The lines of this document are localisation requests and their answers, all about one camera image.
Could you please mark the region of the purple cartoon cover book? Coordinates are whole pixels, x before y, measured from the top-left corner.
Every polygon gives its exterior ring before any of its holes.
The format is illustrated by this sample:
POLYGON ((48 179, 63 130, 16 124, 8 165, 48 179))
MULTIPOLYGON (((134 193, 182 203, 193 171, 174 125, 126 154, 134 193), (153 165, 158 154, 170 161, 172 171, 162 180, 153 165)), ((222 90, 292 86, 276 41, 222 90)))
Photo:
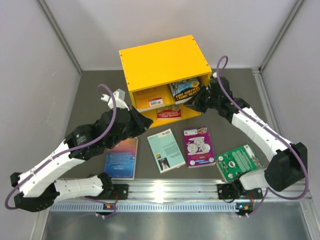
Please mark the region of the purple cartoon cover book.
POLYGON ((188 168, 214 166, 215 154, 207 126, 183 131, 188 168))

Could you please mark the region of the light teal cover book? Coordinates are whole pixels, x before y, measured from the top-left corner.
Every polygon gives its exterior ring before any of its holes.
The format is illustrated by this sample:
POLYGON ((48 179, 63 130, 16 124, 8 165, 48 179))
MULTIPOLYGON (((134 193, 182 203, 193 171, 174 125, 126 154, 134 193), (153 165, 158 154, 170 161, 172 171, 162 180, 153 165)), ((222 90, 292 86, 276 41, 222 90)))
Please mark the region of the light teal cover book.
POLYGON ((169 128, 147 137, 160 174, 186 164, 172 130, 169 128))

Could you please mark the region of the red treehouse book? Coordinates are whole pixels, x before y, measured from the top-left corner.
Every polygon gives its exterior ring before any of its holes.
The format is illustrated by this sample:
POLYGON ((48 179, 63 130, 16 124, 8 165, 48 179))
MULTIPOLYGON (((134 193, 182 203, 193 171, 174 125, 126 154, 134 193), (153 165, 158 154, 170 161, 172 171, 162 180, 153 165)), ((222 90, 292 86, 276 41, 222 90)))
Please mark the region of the red treehouse book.
POLYGON ((181 107, 179 104, 172 104, 157 109, 158 120, 177 120, 181 119, 181 107))

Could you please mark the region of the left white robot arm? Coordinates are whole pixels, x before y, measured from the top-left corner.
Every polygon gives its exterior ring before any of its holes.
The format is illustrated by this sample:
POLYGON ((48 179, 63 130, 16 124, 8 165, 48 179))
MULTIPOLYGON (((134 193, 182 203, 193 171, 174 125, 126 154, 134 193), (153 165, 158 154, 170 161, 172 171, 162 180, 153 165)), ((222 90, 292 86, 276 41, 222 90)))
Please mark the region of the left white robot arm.
POLYGON ((104 112, 91 124, 76 127, 47 158, 24 173, 10 176, 13 209, 39 212, 53 204, 73 198, 109 198, 114 191, 111 177, 100 173, 87 178, 61 180, 73 167, 85 163, 121 141, 143 134, 153 120, 133 106, 104 112))

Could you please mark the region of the blue sunset cover book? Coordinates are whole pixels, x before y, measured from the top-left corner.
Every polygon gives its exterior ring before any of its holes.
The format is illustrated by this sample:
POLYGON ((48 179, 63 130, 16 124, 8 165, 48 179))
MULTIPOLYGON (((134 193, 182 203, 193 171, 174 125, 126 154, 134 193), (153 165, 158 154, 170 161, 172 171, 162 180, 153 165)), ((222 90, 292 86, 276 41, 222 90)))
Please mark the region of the blue sunset cover book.
POLYGON ((104 172, 112 179, 134 180, 138 139, 127 138, 112 149, 106 150, 104 172))

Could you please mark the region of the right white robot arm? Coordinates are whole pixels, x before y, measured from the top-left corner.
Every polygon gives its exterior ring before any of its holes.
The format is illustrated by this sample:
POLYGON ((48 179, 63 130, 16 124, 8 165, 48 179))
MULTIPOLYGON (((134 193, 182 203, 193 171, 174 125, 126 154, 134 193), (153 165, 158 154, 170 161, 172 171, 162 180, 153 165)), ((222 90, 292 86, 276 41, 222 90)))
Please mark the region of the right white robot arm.
POLYGON ((306 195, 309 190, 307 147, 279 135, 244 99, 234 97, 226 78, 212 78, 184 106, 203 114, 208 109, 217 110, 221 117, 246 134, 267 158, 269 164, 266 168, 242 174, 239 182, 233 185, 238 198, 246 198, 256 188, 266 188, 279 196, 281 191, 300 180, 305 180, 305 187, 296 199, 306 195))

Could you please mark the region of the orange Roald Dahl book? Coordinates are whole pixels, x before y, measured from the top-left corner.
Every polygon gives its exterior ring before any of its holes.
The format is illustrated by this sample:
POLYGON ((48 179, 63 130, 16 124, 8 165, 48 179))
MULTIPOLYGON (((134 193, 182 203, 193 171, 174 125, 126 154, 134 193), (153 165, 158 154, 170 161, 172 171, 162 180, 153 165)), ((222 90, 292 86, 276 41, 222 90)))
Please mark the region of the orange Roald Dahl book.
POLYGON ((164 107, 162 90, 156 87, 136 91, 133 93, 135 108, 140 112, 153 110, 159 107, 164 107))

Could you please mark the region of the black cover book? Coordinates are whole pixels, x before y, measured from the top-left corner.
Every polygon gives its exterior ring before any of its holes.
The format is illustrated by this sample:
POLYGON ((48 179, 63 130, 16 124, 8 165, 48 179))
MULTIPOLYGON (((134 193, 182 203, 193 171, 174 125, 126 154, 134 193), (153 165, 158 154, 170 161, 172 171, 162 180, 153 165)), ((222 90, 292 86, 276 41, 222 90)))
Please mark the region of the black cover book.
POLYGON ((175 104, 182 104, 198 93, 201 88, 201 83, 197 77, 192 77, 169 83, 168 87, 171 91, 175 104))

